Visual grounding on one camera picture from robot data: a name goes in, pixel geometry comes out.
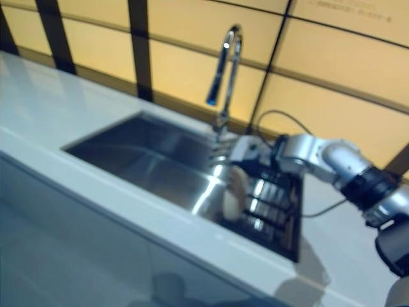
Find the robotic arm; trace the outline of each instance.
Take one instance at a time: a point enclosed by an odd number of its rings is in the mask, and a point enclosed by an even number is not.
[[[379,230],[376,250],[401,277],[386,306],[409,306],[409,185],[376,168],[349,141],[310,134],[283,135],[272,146],[258,137],[242,136],[229,159],[250,175],[275,168],[301,176],[309,173],[332,184],[362,211],[367,226]]]

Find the yellow wall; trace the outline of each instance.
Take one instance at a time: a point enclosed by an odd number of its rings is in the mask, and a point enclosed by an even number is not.
[[[213,110],[205,105],[205,97],[215,55],[225,31],[239,23],[242,64],[231,116],[248,122],[287,1],[225,2],[230,4],[147,0],[151,84],[156,92]],[[15,43],[50,56],[35,1],[0,3]],[[128,1],[58,4],[74,63],[136,83]],[[268,109],[282,109],[317,136],[350,139],[377,165],[387,165],[409,141],[407,12],[407,0],[294,1],[256,119]],[[273,132],[300,132],[279,115],[265,118],[261,126]]]

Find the white cabinet door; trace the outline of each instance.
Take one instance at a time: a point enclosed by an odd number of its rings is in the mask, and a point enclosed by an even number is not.
[[[35,294],[54,306],[126,307],[150,299],[144,237],[52,182],[14,163],[0,163],[1,287],[21,288],[8,292],[8,302],[14,302],[9,306],[28,306],[19,304],[18,296]]]
[[[173,251],[150,245],[153,264],[153,297],[170,306],[284,306],[258,299]]]

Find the stainless steel sink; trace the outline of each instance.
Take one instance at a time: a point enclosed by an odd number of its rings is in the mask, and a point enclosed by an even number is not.
[[[193,214],[217,219],[226,174],[222,166],[210,167],[210,145],[204,136],[141,113],[66,151]]]
[[[296,178],[280,174],[272,174],[269,182],[252,178],[247,208],[232,223],[222,216],[229,167],[210,167],[212,144],[204,136],[140,113],[65,150],[192,214],[298,260],[300,182]]]

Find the sponge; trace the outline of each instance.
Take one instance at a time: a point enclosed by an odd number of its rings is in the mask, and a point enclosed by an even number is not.
[[[249,177],[238,166],[232,166],[228,186],[223,197],[223,217],[228,221],[237,221],[245,208]]]

